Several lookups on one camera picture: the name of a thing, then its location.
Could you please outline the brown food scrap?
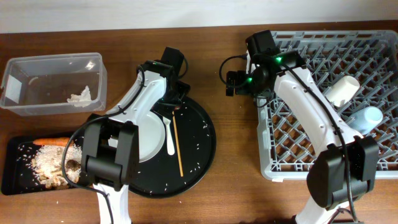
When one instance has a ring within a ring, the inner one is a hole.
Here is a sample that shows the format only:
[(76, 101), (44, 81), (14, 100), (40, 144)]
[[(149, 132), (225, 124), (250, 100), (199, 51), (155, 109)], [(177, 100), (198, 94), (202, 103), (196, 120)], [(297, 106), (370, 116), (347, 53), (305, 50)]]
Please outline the brown food scrap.
[(66, 162), (65, 168), (66, 168), (67, 170), (72, 170), (72, 171), (75, 172), (75, 171), (77, 171), (77, 170), (79, 170), (79, 169), (81, 168), (81, 165), (80, 165), (79, 162), (77, 162), (77, 161), (75, 161), (75, 160), (73, 160), (73, 159), (70, 159), (70, 160), (68, 160), (68, 161)]

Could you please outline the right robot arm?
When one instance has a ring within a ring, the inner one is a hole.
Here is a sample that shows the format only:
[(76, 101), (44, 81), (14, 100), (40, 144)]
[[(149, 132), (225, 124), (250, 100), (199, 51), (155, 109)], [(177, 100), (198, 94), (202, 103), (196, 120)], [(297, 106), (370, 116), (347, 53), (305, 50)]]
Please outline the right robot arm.
[(374, 188), (379, 146), (350, 128), (322, 95), (304, 59), (281, 52), (270, 30), (246, 40), (246, 70), (228, 72), (237, 95), (281, 98), (309, 137), (317, 158), (307, 174), (310, 198), (293, 223), (332, 223), (343, 212), (358, 222), (354, 201)]

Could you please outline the white tissue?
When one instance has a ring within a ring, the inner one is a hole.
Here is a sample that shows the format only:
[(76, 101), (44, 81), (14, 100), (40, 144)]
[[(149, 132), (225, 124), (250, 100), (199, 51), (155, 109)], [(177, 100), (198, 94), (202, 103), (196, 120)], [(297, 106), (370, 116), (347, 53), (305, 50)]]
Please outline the white tissue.
[(84, 108), (91, 104), (91, 93), (88, 86), (79, 94), (71, 94), (69, 98), (67, 98), (67, 103), (71, 104), (74, 107)]

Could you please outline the pile of rice and shells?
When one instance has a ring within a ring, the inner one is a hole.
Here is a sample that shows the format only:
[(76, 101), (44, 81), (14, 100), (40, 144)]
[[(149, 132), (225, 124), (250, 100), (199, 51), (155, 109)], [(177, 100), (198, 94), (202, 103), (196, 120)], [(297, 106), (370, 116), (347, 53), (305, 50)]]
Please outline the pile of rice and shells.
[[(64, 147), (61, 146), (42, 146), (35, 157), (32, 159), (34, 174), (38, 177), (40, 184), (45, 185), (46, 189), (65, 189), (69, 187), (62, 173), (62, 156)], [(81, 147), (72, 145), (68, 148), (65, 164), (73, 159), (81, 162)], [(68, 178), (77, 183), (80, 179), (81, 168), (77, 171), (67, 170)]]

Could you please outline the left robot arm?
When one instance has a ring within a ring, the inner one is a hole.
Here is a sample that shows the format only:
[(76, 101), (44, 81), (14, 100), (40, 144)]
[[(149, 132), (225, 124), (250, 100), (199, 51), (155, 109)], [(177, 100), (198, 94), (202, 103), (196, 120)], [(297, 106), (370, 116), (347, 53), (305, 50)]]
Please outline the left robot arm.
[(106, 114), (93, 114), (83, 125), (81, 171), (93, 184), (101, 223), (130, 223), (128, 188), (142, 151), (156, 154), (167, 137), (164, 119), (171, 119), (190, 86), (180, 81), (187, 61), (178, 49), (166, 47), (161, 59), (137, 68), (137, 79), (122, 100)]

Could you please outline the white cup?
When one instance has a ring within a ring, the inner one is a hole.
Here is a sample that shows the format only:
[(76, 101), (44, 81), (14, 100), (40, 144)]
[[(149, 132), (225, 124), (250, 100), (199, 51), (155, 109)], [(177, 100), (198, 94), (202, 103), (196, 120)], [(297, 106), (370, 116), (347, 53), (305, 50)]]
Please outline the white cup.
[(352, 99), (359, 88), (360, 84), (357, 79), (351, 76), (344, 76), (330, 88), (325, 97), (334, 106), (342, 107)]

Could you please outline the light blue cup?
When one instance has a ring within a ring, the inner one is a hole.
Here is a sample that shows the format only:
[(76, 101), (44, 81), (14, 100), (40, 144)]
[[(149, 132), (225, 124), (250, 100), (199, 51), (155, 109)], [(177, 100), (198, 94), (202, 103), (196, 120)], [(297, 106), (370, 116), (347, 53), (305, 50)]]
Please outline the light blue cup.
[(383, 119), (382, 111), (374, 106), (363, 108), (349, 117), (352, 122), (348, 125), (362, 135), (370, 133)]

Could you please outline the orange carrot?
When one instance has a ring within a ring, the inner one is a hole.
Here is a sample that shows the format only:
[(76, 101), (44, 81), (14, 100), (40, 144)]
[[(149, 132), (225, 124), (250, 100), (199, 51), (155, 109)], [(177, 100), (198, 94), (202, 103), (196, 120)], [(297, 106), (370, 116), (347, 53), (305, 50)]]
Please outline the orange carrot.
[(33, 141), (33, 144), (38, 146), (63, 146), (68, 144), (70, 138), (40, 138)]

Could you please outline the grey plate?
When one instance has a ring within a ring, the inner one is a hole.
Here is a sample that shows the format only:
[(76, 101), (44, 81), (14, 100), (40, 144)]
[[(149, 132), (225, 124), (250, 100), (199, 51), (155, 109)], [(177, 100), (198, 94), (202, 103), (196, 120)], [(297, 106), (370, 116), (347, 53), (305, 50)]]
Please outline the grey plate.
[(116, 148), (115, 162), (121, 165), (145, 162), (152, 159), (165, 141), (163, 123), (153, 112), (132, 108), (126, 114), (109, 119), (112, 141)]

